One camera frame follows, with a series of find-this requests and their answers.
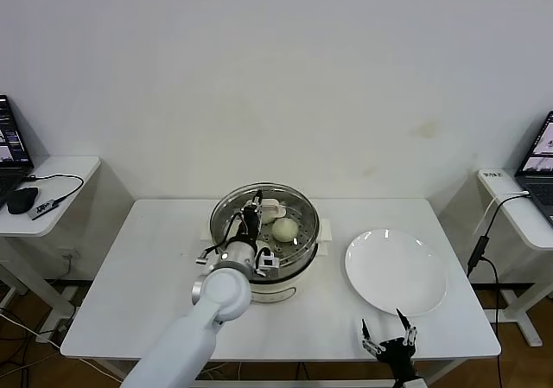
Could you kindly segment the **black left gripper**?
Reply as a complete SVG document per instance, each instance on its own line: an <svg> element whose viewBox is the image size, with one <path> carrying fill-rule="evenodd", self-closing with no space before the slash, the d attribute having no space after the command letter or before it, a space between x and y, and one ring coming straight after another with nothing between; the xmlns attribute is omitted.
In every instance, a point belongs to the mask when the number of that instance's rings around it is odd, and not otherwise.
<svg viewBox="0 0 553 388"><path fill-rule="evenodd" d="M253 196L253 206L245 206L242 209L239 237L255 242L261 228L260 209L263 205L263 191L258 190Z"/></svg>

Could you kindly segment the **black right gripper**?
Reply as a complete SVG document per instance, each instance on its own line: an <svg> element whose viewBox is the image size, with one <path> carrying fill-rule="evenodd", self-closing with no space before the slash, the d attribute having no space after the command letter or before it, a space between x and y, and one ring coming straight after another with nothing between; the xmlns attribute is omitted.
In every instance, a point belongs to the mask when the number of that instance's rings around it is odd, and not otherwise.
<svg viewBox="0 0 553 388"><path fill-rule="evenodd" d="M394 379L417 379L417 372L412 357L416 352L415 342L417 328L397 308L397 316L404 327L404 337L375 343L370 335L365 320L362 320L362 347L370 354L377 354L377 359L388 365Z"/></svg>

